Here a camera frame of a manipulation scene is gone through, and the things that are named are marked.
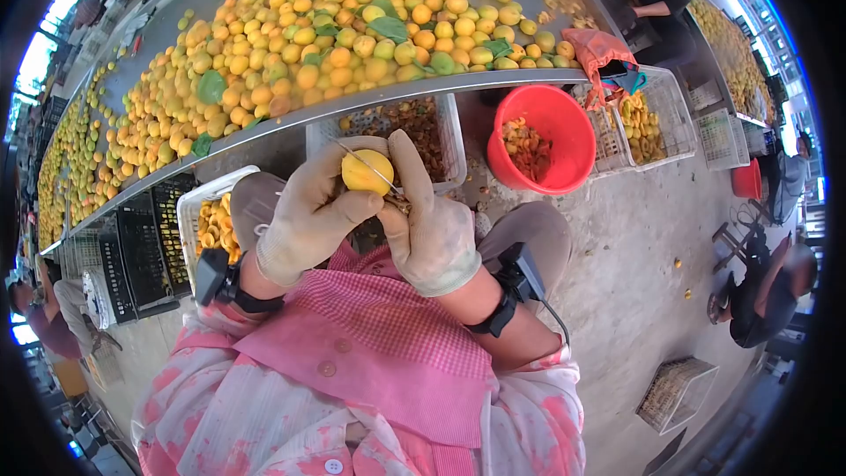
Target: knife blade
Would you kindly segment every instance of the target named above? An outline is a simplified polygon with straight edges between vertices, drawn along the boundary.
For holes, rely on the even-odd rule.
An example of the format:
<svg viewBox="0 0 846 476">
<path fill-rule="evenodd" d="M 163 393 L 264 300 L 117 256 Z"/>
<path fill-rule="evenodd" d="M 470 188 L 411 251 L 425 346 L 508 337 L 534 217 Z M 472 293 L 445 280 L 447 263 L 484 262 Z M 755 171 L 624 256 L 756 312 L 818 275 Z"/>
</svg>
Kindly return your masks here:
<svg viewBox="0 0 846 476">
<path fill-rule="evenodd" d="M 387 177 L 385 175 L 381 174 L 379 171 L 376 170 L 376 168 L 374 168 L 372 165 L 370 165 L 370 163 L 368 163 L 367 160 L 364 160 L 363 158 L 361 158 L 357 153 L 355 153 L 355 151 L 353 151 L 352 149 L 347 147 L 347 145 L 345 145 L 340 140 L 335 139 L 335 143 L 337 143 L 339 146 L 344 148 L 344 150 L 347 153 L 352 154 L 353 158 L 356 159 L 358 162 L 361 162 L 362 164 L 365 164 L 367 167 L 369 167 L 371 171 L 373 171 L 375 174 L 379 175 L 379 178 L 381 178 L 382 180 L 387 182 L 387 185 L 389 185 L 391 187 L 390 192 L 391 192 L 392 196 L 394 196 L 394 197 L 401 197 L 402 196 L 402 194 L 399 192 L 399 190 L 397 190 L 397 187 L 395 185 L 393 185 L 391 183 L 391 181 L 387 180 Z"/>
</svg>

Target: work glove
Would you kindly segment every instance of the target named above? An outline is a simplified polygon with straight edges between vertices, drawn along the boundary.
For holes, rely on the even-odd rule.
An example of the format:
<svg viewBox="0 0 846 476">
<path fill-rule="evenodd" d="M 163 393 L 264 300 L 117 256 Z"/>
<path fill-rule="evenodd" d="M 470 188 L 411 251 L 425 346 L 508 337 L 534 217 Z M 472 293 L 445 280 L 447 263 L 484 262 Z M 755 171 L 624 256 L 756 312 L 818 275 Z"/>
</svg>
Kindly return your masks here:
<svg viewBox="0 0 846 476">
<path fill-rule="evenodd" d="M 405 131 L 394 131 L 387 145 L 411 203 L 407 217 L 393 205 L 385 205 L 376 214 L 393 264 L 421 296 L 433 298 L 455 291 L 481 266 L 471 210 L 435 196 L 423 160 Z"/>
<path fill-rule="evenodd" d="M 387 154 L 384 138 L 343 141 L 353 150 Z M 294 285 L 305 270 L 328 259 L 355 227 L 382 208 L 382 197 L 374 192 L 347 191 L 332 200 L 346 153 L 330 143 L 291 175 L 273 220 L 256 245 L 259 271 L 268 280 L 279 286 Z"/>
</svg>

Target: pink checkered apron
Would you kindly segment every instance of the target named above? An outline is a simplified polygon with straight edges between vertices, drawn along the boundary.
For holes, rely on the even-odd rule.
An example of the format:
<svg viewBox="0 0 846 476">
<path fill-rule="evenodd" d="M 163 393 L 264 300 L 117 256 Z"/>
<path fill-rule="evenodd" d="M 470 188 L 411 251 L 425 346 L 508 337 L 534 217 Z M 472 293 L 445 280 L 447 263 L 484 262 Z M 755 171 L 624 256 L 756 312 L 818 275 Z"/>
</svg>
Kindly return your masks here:
<svg viewBox="0 0 846 476">
<path fill-rule="evenodd" d="M 472 474 L 491 357 L 437 300 L 390 275 L 387 246 L 359 256 L 344 242 L 235 349 L 413 432 L 439 474 Z"/>
</svg>

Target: green leaf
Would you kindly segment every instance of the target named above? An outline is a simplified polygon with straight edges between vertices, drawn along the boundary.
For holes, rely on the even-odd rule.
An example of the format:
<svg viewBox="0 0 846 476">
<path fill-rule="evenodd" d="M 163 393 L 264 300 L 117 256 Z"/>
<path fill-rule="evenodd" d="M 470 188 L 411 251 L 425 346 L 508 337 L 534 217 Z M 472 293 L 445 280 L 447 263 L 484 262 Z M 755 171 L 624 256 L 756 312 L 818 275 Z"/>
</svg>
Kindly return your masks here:
<svg viewBox="0 0 846 476">
<path fill-rule="evenodd" d="M 399 18 L 399 14 L 393 7 L 393 4 L 391 4 L 391 0 L 373 0 L 369 5 L 375 5 L 382 8 L 382 11 L 384 11 L 387 16 L 392 16 L 395 19 Z"/>
<path fill-rule="evenodd" d="M 329 37 L 335 37 L 336 35 L 338 35 L 338 29 L 332 24 L 324 24 L 323 26 L 318 26 L 315 30 L 315 33 L 321 36 L 328 35 Z"/>
<path fill-rule="evenodd" d="M 208 132 L 200 134 L 194 143 L 191 144 L 191 153 L 196 154 L 200 158 L 209 155 L 209 149 L 212 148 L 214 139 L 209 136 Z"/>
<path fill-rule="evenodd" d="M 320 54 L 306 54 L 305 58 L 303 58 L 303 65 L 315 65 L 317 67 L 320 66 L 321 59 Z"/>
<path fill-rule="evenodd" d="M 507 56 L 513 52 L 511 48 L 511 44 L 505 37 L 500 37 L 495 41 L 482 41 L 482 46 L 491 50 L 493 54 L 493 59 L 499 59 L 500 57 Z"/>
<path fill-rule="evenodd" d="M 373 19 L 372 22 L 367 23 L 367 27 L 382 37 L 391 39 L 397 45 L 404 43 L 408 39 L 408 29 L 405 27 L 405 24 L 392 16 L 381 16 Z"/>
<path fill-rule="evenodd" d="M 252 122 L 249 122 L 249 123 L 248 123 L 248 124 L 244 127 L 244 129 L 252 129 L 253 127 L 257 126 L 260 122 L 264 122 L 265 120 L 267 120 L 267 118 L 265 118 L 264 116 L 259 116 L 258 118 L 256 118 L 256 119 L 255 119 L 255 120 L 253 120 Z"/>
<path fill-rule="evenodd" d="M 424 72 L 429 72 L 430 74 L 436 73 L 434 68 L 426 67 L 425 65 L 423 65 L 423 63 L 419 62 L 417 59 L 412 59 L 412 62 L 414 62 L 414 64 L 417 65 L 417 68 L 423 70 Z"/>
<path fill-rule="evenodd" d="M 226 80 L 223 79 L 220 72 L 209 70 L 203 74 L 200 83 L 197 85 L 197 99 L 206 105 L 220 103 L 223 100 L 223 91 L 226 88 Z"/>
</svg>

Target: orange cloth bag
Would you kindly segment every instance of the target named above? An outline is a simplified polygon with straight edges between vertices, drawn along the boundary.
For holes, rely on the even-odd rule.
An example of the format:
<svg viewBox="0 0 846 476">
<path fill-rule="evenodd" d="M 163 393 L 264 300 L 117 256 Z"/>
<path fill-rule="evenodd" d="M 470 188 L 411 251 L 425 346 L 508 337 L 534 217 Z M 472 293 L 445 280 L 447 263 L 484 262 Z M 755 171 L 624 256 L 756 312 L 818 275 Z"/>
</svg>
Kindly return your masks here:
<svg viewBox="0 0 846 476">
<path fill-rule="evenodd" d="M 588 79 L 593 83 L 593 89 L 585 99 L 585 110 L 593 111 L 598 107 L 605 106 L 605 96 L 602 95 L 602 80 L 599 78 L 599 69 L 605 67 L 611 60 L 619 59 L 637 64 L 626 43 L 599 30 L 581 28 L 566 28 L 561 30 L 561 36 L 565 41 L 573 45 L 576 50 L 576 59 L 585 69 Z"/>
</svg>

